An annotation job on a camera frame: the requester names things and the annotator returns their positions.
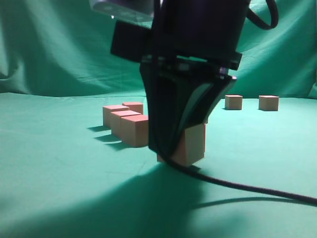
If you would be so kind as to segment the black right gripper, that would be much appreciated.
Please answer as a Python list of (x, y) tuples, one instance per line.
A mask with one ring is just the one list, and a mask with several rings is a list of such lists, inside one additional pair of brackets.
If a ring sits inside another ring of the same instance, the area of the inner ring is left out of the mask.
[[(237, 70), (242, 31), (240, 0), (165, 0), (151, 28), (117, 21), (111, 54), (140, 63), (154, 49), (160, 56), (195, 57)], [(199, 73), (182, 80), (173, 123), (173, 150), (186, 128), (204, 123), (237, 77)]]

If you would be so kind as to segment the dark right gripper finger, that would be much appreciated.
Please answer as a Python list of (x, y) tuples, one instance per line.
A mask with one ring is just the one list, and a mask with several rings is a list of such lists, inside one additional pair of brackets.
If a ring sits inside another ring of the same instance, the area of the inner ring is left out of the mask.
[(198, 83), (184, 75), (154, 69), (150, 63), (140, 64), (140, 74), (148, 102), (149, 148), (168, 158), (184, 129), (198, 124), (192, 119)]

